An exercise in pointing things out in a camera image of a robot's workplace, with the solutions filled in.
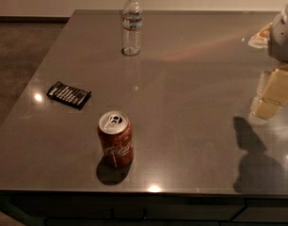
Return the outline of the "grey-white gripper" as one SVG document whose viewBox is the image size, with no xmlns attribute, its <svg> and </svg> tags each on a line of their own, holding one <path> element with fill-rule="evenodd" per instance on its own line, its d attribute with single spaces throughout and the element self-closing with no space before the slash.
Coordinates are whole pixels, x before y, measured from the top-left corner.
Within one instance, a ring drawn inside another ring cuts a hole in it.
<svg viewBox="0 0 288 226">
<path fill-rule="evenodd" d="M 280 62 L 288 63 L 288 2 L 269 23 L 252 36 L 248 45 L 263 49 Z M 269 121 L 288 103 L 288 67 L 277 67 L 261 73 L 250 116 Z"/>
</svg>

